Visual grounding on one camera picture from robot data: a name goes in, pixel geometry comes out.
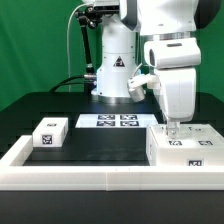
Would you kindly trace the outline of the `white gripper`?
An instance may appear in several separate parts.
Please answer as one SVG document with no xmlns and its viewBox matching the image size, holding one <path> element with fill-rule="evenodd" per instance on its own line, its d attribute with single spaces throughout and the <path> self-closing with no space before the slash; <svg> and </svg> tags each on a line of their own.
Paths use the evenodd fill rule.
<svg viewBox="0 0 224 224">
<path fill-rule="evenodd" d="M 144 44 L 144 58 L 158 77 L 154 94 L 163 115 L 170 120 L 167 136 L 175 138 L 179 122 L 190 121 L 194 114 L 195 67 L 201 63 L 201 51 L 195 38 L 148 41 Z"/>
</svg>

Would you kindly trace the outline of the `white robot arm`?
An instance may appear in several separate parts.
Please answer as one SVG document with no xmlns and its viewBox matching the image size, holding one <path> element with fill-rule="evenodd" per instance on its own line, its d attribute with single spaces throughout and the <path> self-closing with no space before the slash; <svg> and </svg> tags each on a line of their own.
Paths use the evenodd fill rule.
<svg viewBox="0 0 224 224">
<path fill-rule="evenodd" d="M 195 110 L 201 51 L 193 33 L 212 22 L 222 0 L 83 1 L 90 24 L 102 24 L 102 64 L 93 96 L 110 103 L 138 102 L 148 87 L 167 135 L 175 137 Z"/>
</svg>

